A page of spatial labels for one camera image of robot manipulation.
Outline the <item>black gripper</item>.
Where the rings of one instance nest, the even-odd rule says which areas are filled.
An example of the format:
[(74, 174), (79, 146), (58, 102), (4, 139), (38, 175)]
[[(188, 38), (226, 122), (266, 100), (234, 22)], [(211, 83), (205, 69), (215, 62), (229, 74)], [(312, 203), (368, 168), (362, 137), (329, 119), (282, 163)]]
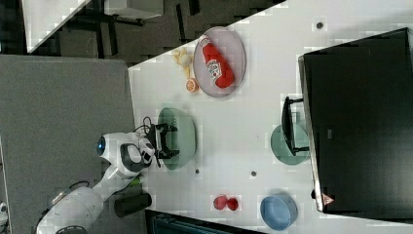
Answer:
[(179, 154), (178, 150), (170, 150), (167, 148), (166, 135), (168, 132), (176, 132), (177, 128), (175, 126), (169, 125), (167, 123), (150, 126), (148, 133), (148, 138), (152, 143), (152, 146), (156, 149), (159, 159), (171, 159)]

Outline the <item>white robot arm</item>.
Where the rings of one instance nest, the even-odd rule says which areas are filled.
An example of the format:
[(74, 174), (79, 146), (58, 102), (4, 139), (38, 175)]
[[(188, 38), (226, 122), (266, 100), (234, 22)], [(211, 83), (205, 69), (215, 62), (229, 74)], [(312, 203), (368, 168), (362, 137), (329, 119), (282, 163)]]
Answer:
[(98, 156), (109, 163), (102, 179), (94, 187), (81, 186), (56, 197), (56, 201), (38, 221), (35, 234), (88, 234), (103, 211), (104, 203), (137, 177), (153, 160), (178, 154), (167, 147), (167, 134), (177, 127), (158, 124), (146, 134), (113, 133), (102, 136), (96, 146)]

